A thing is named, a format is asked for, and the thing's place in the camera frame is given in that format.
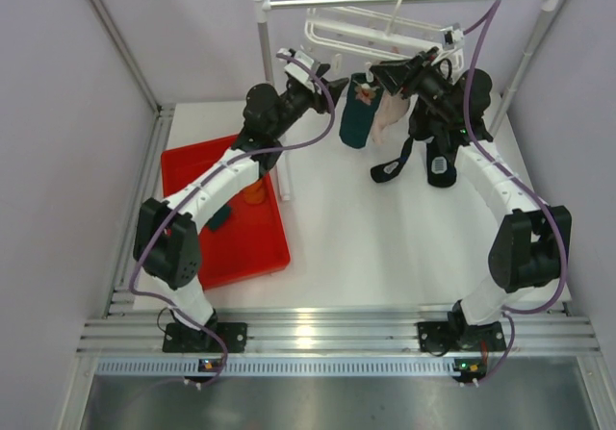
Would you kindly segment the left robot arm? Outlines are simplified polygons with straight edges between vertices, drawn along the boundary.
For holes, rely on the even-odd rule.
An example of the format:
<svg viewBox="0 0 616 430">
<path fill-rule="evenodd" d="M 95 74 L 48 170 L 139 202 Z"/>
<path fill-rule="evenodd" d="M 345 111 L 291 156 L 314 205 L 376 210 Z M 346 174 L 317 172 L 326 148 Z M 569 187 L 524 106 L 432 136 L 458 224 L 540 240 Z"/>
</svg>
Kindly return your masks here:
<svg viewBox="0 0 616 430">
<path fill-rule="evenodd" d="M 218 315 L 197 273 L 202 265 L 199 234 L 241 190 L 261 180 L 284 150 L 279 141 L 303 115 L 335 113 L 347 78 L 302 84 L 289 78 L 278 93 L 270 84 L 252 87 L 245 98 L 244 125 L 206 172 L 174 194 L 141 204 L 133 258 L 161 288 L 157 299 L 170 309 L 166 353 L 223 352 Z"/>
</svg>

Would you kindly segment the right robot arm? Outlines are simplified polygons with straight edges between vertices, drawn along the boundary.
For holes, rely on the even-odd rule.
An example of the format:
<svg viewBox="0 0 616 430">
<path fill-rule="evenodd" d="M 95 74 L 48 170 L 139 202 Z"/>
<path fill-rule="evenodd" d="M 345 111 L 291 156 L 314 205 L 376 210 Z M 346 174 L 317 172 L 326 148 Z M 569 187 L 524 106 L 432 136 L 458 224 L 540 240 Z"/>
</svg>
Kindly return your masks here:
<svg viewBox="0 0 616 430">
<path fill-rule="evenodd" d="M 448 59 L 432 48 L 412 59 L 374 64 L 370 72 L 383 90 L 378 122 L 409 113 L 408 136 L 399 156 L 372 168 L 377 184 L 395 179 L 416 141 L 426 145 L 430 186 L 447 189 L 466 178 L 499 223 L 488 253 L 488 274 L 456 301 L 444 321 L 418 326 L 420 349 L 433 356 L 451 351 L 503 351 L 499 322 L 523 292 L 561 282 L 568 262 L 572 216 L 551 207 L 503 161 L 484 123 L 492 79 L 481 70 L 453 78 Z"/>
</svg>

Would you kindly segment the white clip sock hanger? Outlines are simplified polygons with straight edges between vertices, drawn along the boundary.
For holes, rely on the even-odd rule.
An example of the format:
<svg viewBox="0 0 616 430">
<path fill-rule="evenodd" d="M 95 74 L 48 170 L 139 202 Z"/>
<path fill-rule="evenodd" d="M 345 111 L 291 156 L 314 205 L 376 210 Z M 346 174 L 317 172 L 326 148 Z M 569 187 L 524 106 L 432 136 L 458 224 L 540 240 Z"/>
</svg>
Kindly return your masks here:
<svg viewBox="0 0 616 430">
<path fill-rule="evenodd" d="M 453 74 L 464 69 L 463 47 L 444 50 L 440 30 L 400 14 L 401 2 L 389 11 L 365 8 L 320 7 L 307 10 L 302 49 L 331 65 L 335 74 L 352 74 L 381 61 L 411 59 L 431 48 L 439 59 L 449 58 Z"/>
</svg>

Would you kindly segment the green christmas sock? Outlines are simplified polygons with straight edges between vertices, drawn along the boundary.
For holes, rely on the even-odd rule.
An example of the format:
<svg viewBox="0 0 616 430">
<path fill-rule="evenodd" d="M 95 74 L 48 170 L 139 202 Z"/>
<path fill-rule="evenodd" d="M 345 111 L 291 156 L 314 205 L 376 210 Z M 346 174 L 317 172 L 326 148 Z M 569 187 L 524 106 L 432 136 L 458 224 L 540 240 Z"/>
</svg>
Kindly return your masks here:
<svg viewBox="0 0 616 430">
<path fill-rule="evenodd" d="M 366 146 L 382 93 L 381 86 L 376 81 L 369 82 L 365 73 L 350 76 L 339 130 L 343 144 L 354 149 Z"/>
</svg>

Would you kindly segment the pink sock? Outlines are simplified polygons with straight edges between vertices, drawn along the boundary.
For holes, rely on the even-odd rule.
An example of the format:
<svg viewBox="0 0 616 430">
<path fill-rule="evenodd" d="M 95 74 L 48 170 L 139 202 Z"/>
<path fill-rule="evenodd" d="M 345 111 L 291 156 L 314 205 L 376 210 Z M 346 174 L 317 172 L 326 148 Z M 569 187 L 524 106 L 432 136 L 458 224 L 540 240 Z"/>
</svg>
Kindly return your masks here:
<svg viewBox="0 0 616 430">
<path fill-rule="evenodd" d="M 408 113 L 410 102 L 410 99 L 403 99 L 399 94 L 391 95 L 386 90 L 381 92 L 371 128 L 371 137 L 376 144 L 382 144 L 386 129 L 398 123 Z"/>
</svg>

